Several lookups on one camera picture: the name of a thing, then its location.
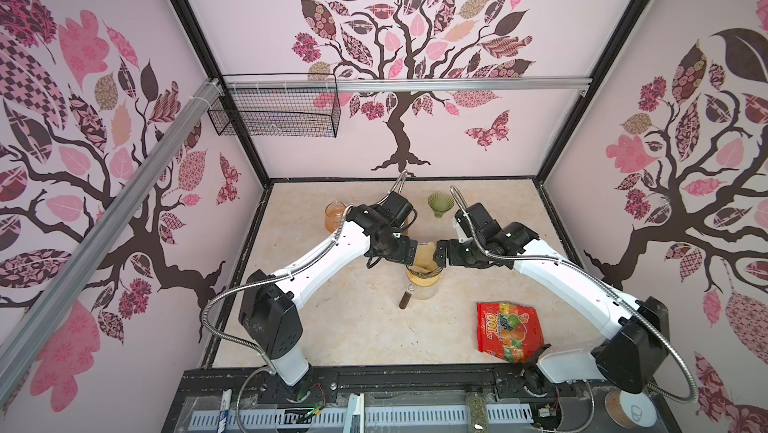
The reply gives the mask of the orange glass pitcher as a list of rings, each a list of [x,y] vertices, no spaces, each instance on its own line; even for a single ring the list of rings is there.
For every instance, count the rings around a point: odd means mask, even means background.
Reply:
[[[347,205],[339,200],[333,200],[325,207],[324,226],[329,233],[338,229],[346,207]]]

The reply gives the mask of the green glass dripper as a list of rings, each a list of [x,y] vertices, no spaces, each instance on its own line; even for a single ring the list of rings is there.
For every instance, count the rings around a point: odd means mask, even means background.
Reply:
[[[427,203],[435,218],[442,218],[455,206],[453,196],[445,192],[434,192],[430,194],[427,198]]]

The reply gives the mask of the clear glass dripper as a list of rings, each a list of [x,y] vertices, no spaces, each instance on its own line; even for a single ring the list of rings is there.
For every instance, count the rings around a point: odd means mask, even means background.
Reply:
[[[439,280],[442,268],[437,264],[434,255],[437,245],[434,242],[419,243],[412,265],[406,267],[410,281],[418,286],[430,286]]]

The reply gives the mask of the wooden ring dripper holder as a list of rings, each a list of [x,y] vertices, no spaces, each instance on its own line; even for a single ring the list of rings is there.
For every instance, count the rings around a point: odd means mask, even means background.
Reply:
[[[411,283],[413,283],[415,286],[423,287],[423,288],[427,288],[435,285],[440,279],[440,274],[434,274],[431,276],[423,277],[423,276],[416,275],[410,270],[406,271],[406,275]]]

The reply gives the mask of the clear glass server jug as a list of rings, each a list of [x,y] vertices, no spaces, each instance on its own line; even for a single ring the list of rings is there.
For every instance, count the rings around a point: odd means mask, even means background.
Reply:
[[[417,285],[409,282],[405,287],[403,295],[399,300],[398,308],[401,310],[405,310],[409,306],[409,304],[414,300],[423,301],[423,300],[431,299],[432,297],[435,296],[437,290],[438,290],[437,284],[421,286],[421,285]]]

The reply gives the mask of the brown paper coffee filter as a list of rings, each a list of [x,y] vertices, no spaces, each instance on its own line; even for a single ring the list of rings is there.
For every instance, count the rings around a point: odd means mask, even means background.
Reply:
[[[411,269],[420,274],[431,274],[436,271],[438,269],[438,264],[434,260],[436,250],[434,242],[419,243]]]

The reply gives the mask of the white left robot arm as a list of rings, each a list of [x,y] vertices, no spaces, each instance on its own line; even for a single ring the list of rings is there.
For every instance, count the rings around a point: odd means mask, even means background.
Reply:
[[[347,207],[336,230],[299,260],[272,275],[261,270],[250,275],[237,319],[285,386],[309,380],[311,366],[299,346],[299,312],[310,297],[360,257],[368,259],[369,268],[382,260],[412,264],[417,242],[405,231],[417,217],[413,205],[391,191],[374,204]]]

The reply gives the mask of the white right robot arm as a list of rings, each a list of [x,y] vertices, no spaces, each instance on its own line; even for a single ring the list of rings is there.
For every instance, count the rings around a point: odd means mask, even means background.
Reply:
[[[551,384],[599,380],[632,394],[650,387],[669,355],[667,310],[657,300],[638,300],[583,271],[538,233],[519,222],[501,227],[486,208],[460,206],[454,215],[459,239],[447,242],[452,266],[506,266],[536,281],[581,314],[598,331],[591,341],[549,346],[536,355],[538,375]]]

